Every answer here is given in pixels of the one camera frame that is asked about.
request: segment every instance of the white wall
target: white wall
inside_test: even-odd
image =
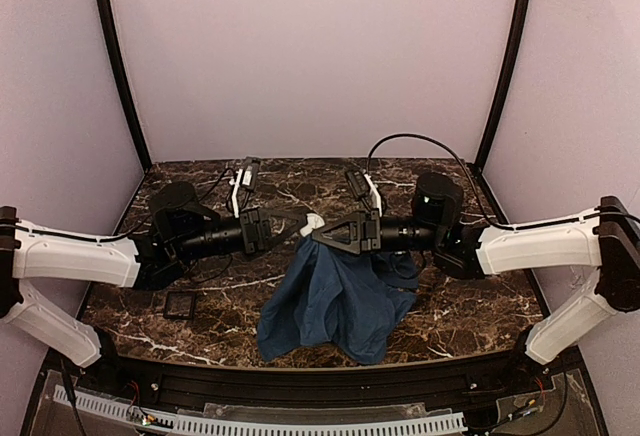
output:
[[[111,233],[142,177],[95,0],[0,0],[0,205]],[[86,285],[40,289],[75,312]],[[0,433],[17,435],[46,348],[0,325]]]
[[[512,221],[615,194],[640,213],[640,0],[531,0],[487,178]],[[552,308],[574,275],[539,279]],[[640,314],[580,344],[613,436],[638,433]]]
[[[472,160],[514,3],[113,1],[155,161],[361,156],[407,130]],[[442,152],[405,141],[386,154]]]

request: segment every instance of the black metal frame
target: black metal frame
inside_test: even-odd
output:
[[[133,96],[131,94],[131,88],[129,86],[129,80],[127,79],[127,72],[124,67],[122,52],[120,51],[120,44],[118,42],[118,34],[116,32],[116,25],[113,19],[113,11],[111,10],[111,0],[96,0],[96,3],[98,5],[98,12],[100,13],[104,42],[107,45],[107,52],[109,53],[113,79],[116,82],[118,94],[120,95],[120,104],[122,105],[124,116],[127,119],[127,125],[129,126],[129,132],[131,133],[131,138],[133,139],[136,152],[138,153],[138,159],[140,160],[142,168],[146,172],[151,168],[151,156],[149,155],[149,149],[147,148],[147,143],[144,140],[140,120],[138,119],[136,107],[133,103]]]
[[[479,173],[482,173],[485,165],[487,164],[489,153],[491,152],[491,146],[493,145],[493,140],[495,139],[496,132],[498,131],[498,124],[502,117],[502,110],[504,109],[504,103],[507,100],[511,77],[513,76],[513,70],[518,58],[518,50],[520,49],[520,40],[522,39],[522,32],[524,31],[524,23],[527,16],[528,6],[529,0],[516,0],[513,8],[511,29],[509,30],[509,38],[507,39],[504,59],[502,60],[502,68],[498,78],[498,85],[496,86],[496,92],[493,96],[493,103],[491,104],[487,124],[484,128],[482,141],[480,142],[480,147],[478,148],[478,153],[476,154],[476,160],[474,162],[475,168]]]

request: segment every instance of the perforated metal rail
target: perforated metal rail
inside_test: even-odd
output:
[[[127,419],[129,404],[82,391],[76,391],[76,395],[78,410],[132,424]],[[64,388],[60,385],[56,385],[53,400],[69,405]],[[185,436],[444,436],[467,430],[462,413],[383,423],[287,425],[221,421],[151,409],[145,411],[165,426],[154,425],[154,431]]]

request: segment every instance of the marble tabletop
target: marble tabletop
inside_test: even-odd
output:
[[[204,193],[226,167],[240,161],[155,164],[147,173],[123,230],[145,218],[149,196],[165,184],[189,181]],[[344,171],[363,166],[362,159],[267,159],[262,161],[256,193],[249,207],[284,210],[307,208],[330,222],[362,209],[353,201]],[[463,220],[482,224],[469,182],[453,160],[380,159],[372,174],[388,201],[388,214],[406,215],[414,182],[424,171],[449,175],[465,189]],[[203,203],[225,214],[228,178]],[[486,200],[484,207],[489,209]],[[340,368],[358,364],[332,344],[299,348],[265,363],[256,345],[260,310],[284,277],[296,237],[270,253],[247,261],[227,258],[200,261],[186,277],[164,291],[144,292],[94,284],[82,320],[113,337],[122,356],[167,363],[235,368]],[[429,264],[420,275],[418,298],[388,339],[382,364],[403,364],[475,356],[510,349],[518,333],[542,319],[526,275],[514,271],[478,281],[458,281]],[[192,319],[170,319],[172,306],[195,295]]]

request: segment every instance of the blue cloth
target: blue cloth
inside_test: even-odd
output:
[[[354,256],[306,237],[273,297],[262,308],[258,349],[271,361],[299,346],[329,341],[361,364],[382,361],[387,337],[416,294],[411,256]]]

